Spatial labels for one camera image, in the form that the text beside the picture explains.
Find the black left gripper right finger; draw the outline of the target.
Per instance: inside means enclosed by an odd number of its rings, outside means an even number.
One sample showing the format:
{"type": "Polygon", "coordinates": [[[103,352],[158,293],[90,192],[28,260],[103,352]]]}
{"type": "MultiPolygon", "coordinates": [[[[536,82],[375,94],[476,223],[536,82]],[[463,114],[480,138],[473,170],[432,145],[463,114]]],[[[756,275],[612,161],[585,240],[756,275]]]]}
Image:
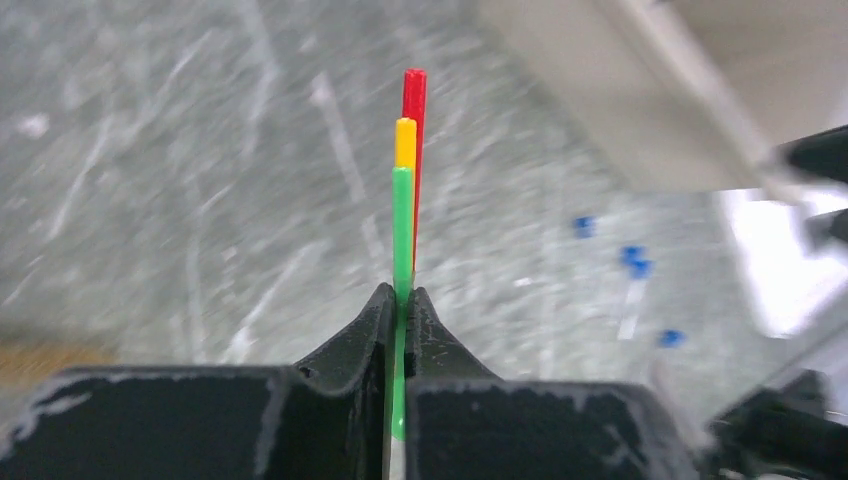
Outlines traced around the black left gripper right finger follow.
{"type": "Polygon", "coordinates": [[[504,380],[409,299],[409,479],[696,479],[671,415],[647,387],[504,380]]]}

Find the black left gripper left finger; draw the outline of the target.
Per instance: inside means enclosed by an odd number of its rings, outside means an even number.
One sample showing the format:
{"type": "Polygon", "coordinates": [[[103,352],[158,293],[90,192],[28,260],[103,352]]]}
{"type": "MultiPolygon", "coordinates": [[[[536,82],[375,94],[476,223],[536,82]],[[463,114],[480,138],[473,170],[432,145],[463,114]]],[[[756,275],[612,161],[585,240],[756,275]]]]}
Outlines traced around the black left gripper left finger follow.
{"type": "Polygon", "coordinates": [[[389,327],[379,285],[291,365],[86,366],[35,390],[5,479],[383,479],[389,327]]]}

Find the green plastic spatula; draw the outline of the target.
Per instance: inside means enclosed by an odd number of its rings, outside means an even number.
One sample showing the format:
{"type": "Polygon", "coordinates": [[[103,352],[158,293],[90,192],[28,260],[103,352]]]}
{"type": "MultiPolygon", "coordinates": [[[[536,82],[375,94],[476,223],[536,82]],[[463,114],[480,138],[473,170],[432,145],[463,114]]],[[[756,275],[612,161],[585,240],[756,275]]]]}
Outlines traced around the green plastic spatula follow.
{"type": "Polygon", "coordinates": [[[392,169],[393,289],[395,291],[394,366],[392,380],[392,436],[405,439],[405,348],[409,296],[413,288],[414,174],[410,168],[392,169]]]}

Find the yellow plastic spatula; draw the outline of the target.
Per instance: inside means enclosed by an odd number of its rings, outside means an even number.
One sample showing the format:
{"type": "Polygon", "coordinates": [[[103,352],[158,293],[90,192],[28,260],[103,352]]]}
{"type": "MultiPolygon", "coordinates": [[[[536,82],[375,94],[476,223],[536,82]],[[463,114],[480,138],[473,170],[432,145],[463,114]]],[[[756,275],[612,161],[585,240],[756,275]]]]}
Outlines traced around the yellow plastic spatula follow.
{"type": "Polygon", "coordinates": [[[395,124],[395,160],[397,168],[414,170],[417,163],[417,122],[408,117],[395,124]]]}

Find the red plastic spatula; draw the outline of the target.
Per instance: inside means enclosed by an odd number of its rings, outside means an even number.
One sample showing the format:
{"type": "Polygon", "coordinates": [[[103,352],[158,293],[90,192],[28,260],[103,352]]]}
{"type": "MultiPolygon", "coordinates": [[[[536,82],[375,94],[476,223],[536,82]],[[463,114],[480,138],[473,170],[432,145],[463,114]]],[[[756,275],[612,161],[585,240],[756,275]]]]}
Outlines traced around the red plastic spatula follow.
{"type": "Polygon", "coordinates": [[[402,116],[416,122],[416,166],[414,184],[414,223],[413,223],[413,268],[417,263],[420,184],[423,141],[426,125],[427,72],[410,68],[405,71],[403,85],[402,116]]]}

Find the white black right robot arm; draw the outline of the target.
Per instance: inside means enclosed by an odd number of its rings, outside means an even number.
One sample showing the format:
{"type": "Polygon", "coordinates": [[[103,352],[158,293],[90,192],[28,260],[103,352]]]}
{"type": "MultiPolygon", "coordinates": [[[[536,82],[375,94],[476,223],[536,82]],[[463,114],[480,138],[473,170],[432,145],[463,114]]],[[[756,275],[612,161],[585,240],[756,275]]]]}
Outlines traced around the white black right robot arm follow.
{"type": "MultiPolygon", "coordinates": [[[[847,185],[847,125],[825,130],[781,146],[782,166],[802,178],[830,180],[847,185]]],[[[847,209],[815,213],[802,193],[787,190],[784,203],[801,227],[807,255],[817,253],[831,240],[847,243],[847,209]]]]}

